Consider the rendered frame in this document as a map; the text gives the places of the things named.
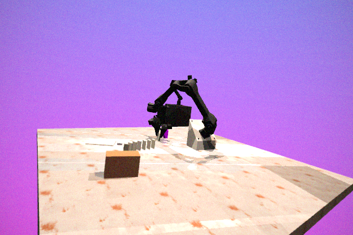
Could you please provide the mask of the magenta rectangular block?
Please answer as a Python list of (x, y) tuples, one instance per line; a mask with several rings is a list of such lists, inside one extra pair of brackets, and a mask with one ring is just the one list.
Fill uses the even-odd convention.
[(164, 138), (168, 138), (168, 132), (169, 132), (169, 130), (166, 130), (166, 132), (163, 135)]

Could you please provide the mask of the orange rectangular block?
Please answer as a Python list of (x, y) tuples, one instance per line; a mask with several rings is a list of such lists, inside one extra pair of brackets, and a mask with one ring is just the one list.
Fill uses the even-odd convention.
[(139, 165), (138, 151), (107, 150), (104, 179), (138, 177)]

